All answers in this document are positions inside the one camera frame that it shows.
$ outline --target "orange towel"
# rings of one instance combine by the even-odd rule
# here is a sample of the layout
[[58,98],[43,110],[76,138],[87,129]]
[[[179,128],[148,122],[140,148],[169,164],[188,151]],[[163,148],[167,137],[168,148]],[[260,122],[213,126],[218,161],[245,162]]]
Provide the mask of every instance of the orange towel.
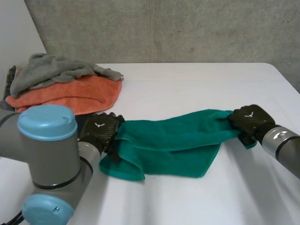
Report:
[[94,113],[109,109],[118,98],[121,81],[111,81],[103,77],[82,76],[69,83],[31,90],[19,98],[8,96],[6,101],[23,112],[35,105],[64,105],[75,115]]

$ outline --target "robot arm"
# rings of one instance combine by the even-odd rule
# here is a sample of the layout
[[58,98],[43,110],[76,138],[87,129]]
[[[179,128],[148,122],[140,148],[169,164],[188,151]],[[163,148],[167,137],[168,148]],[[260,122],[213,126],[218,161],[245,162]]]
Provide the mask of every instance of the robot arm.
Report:
[[240,130],[240,141],[251,145],[256,141],[262,148],[300,179],[300,136],[276,125],[259,106],[250,105],[235,110],[228,117],[232,127]]
[[[94,120],[101,124],[92,124],[96,130],[91,129]],[[114,114],[92,116],[78,141],[75,116],[66,107],[42,105],[22,114],[0,110],[0,156],[26,162],[34,184],[22,208],[25,220],[67,224],[98,169],[100,154],[118,158],[111,144],[123,121]]]

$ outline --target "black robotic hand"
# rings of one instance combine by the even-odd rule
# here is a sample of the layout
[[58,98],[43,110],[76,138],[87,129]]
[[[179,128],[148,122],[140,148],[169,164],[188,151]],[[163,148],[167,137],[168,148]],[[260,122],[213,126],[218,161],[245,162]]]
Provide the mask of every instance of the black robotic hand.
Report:
[[249,105],[233,111],[227,118],[234,129],[241,131],[239,140],[244,145],[260,141],[262,129],[276,126],[273,118],[258,105]]
[[100,153],[107,153],[112,161],[117,163],[120,157],[113,146],[113,141],[118,128],[124,121],[121,115],[116,116],[112,112],[109,115],[106,113],[94,114],[86,119],[79,135],[79,141],[93,144]]

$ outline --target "white table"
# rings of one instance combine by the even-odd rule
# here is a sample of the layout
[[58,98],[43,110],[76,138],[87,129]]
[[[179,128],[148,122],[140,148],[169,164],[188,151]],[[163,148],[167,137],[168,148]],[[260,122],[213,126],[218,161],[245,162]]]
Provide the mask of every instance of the white table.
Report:
[[[115,106],[127,120],[161,120],[203,109],[258,104],[300,133],[300,95],[264,63],[103,64],[125,75]],[[31,193],[24,163],[0,159],[0,222]],[[222,144],[203,178],[149,176],[129,182],[100,171],[70,225],[298,225],[300,182],[260,145]]]

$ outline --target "black cable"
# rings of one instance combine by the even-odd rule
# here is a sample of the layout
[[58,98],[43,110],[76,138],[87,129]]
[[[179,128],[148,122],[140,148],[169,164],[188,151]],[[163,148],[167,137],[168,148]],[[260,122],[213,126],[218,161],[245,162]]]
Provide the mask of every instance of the black cable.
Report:
[[23,216],[22,216],[22,212],[20,211],[14,218],[12,218],[9,222],[7,223],[3,223],[1,225],[16,225],[16,222],[19,221],[22,222],[24,220]]
[[12,223],[11,225],[19,225],[22,221],[24,220],[23,216],[20,216],[14,223]]

